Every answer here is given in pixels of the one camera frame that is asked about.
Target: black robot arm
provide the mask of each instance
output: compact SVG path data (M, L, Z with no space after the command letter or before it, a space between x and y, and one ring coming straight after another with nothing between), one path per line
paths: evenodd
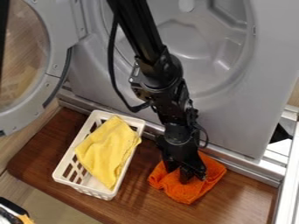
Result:
M113 48L117 25L123 29L136 54L136 65L129 77L136 96L145 101L130 107L122 94L118 95L127 107L137 112L149 105L165 126L163 136L156 137L168 172L180 169L184 184L193 176L205 178L205 164L198 155L200 137L205 134L197 123L198 111L193 108L188 88L183 78L183 68L178 58L171 55L163 44L146 0L108 0L115 18L110 33L108 64L116 91L113 69Z

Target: orange object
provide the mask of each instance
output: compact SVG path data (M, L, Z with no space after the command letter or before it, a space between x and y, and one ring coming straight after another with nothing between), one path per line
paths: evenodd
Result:
M149 184L156 189L163 189L175 201L190 205L210 191L226 174L224 165L206 156L203 152L199 152L198 154L206 166L206 178L204 181L194 177L188 184L182 185L179 182L179 169L167 173L162 161L149 175Z

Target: wooden platform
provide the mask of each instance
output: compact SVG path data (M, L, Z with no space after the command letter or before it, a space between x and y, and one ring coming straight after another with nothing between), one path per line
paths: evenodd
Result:
M181 205L153 189L147 177L160 160L150 140L138 147L121 190L112 201L76 192L52 180L52 172L87 119L63 108L9 162L8 171L103 223L270 223L277 190L229 171L202 199Z

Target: yellow towel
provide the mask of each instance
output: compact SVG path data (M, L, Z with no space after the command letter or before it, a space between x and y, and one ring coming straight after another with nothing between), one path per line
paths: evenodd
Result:
M112 190L141 138L120 117L113 116L90 134L75 153L81 164Z
M34 221L29 219L29 217L26 214L19 215L18 218L24 223L24 224L34 224Z

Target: laundry basket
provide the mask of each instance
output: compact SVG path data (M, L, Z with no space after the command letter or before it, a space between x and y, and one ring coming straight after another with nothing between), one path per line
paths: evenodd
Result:
M102 200L111 200L117 194L136 148L133 149L125 165L122 167L122 173L117 179L113 190L109 190L98 179L94 178L81 165L74 151L78 144L80 144L90 133L99 128L111 116L115 116L115 114L100 110L94 110L92 112L52 174L52 177L56 182L71 186L80 193L85 193ZM125 115L117 116L125 121L138 133L139 136L142 135L145 126L144 120Z

